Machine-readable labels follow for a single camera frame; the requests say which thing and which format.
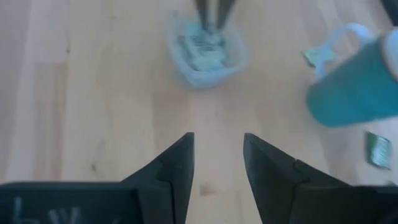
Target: small green card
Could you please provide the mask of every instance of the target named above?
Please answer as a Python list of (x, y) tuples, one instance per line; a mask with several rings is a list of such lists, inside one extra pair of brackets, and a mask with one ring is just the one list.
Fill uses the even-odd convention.
[(367, 160), (370, 164), (380, 169), (391, 169), (392, 147), (390, 140), (367, 131), (366, 151)]

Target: white handle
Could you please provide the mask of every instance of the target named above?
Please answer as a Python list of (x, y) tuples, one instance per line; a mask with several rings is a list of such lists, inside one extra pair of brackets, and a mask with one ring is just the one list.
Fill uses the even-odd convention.
[(317, 64), (315, 65), (315, 76), (317, 79), (321, 79), (325, 76), (323, 67), (325, 66), (327, 53), (337, 43), (341, 35), (343, 35), (346, 31), (352, 31), (357, 36), (359, 40), (359, 48), (362, 48), (365, 44), (374, 40), (373, 33), (361, 24), (349, 23), (334, 31), (334, 33), (327, 38), (326, 43), (323, 45), (319, 60), (317, 60)]

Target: clear plastic container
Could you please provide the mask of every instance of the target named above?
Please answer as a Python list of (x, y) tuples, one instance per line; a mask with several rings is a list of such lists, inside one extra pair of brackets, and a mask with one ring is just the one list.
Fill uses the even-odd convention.
[(195, 20), (178, 15), (178, 12), (175, 11), (169, 22), (168, 33), (171, 57), (185, 81), (192, 88), (201, 90), (216, 87), (229, 77), (244, 70), (248, 64), (248, 53), (237, 28), (232, 22), (227, 23), (223, 31), (229, 57), (226, 68), (211, 72), (200, 72), (192, 69), (183, 57), (178, 37), (183, 33), (184, 27), (193, 21)]

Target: metal tongs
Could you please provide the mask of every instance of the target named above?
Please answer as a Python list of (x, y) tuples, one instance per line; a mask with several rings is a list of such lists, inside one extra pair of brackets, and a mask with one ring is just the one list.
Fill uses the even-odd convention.
[[(218, 32), (221, 32), (224, 29), (226, 20), (229, 16), (229, 13), (232, 10), (235, 1), (236, 0), (219, 0), (218, 16), (216, 21), (216, 30)], [(199, 13), (200, 24), (202, 26), (202, 29), (205, 31), (209, 31), (208, 21), (207, 21), (208, 18), (207, 0), (195, 0), (195, 2)]]

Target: wooden surface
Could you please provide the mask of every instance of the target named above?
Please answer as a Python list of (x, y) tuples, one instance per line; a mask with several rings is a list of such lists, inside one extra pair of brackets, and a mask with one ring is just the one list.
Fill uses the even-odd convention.
[[(304, 104), (313, 70), (300, 51), (320, 45), (346, 22), (378, 34), (391, 29), (379, 1), (238, 2), (233, 19), (249, 65), (207, 91), (184, 88), (169, 57), (166, 18), (176, 4), (193, 5), (0, 3), (0, 30), (13, 30), (0, 39), (2, 182), (121, 180), (187, 131), (195, 132), (196, 142), (187, 223), (260, 223), (244, 170), (245, 132), (350, 184), (398, 180), (394, 161), (386, 172), (364, 159), (364, 131), (397, 147), (397, 120), (328, 129)], [(336, 49), (341, 58), (355, 50), (351, 36)]]

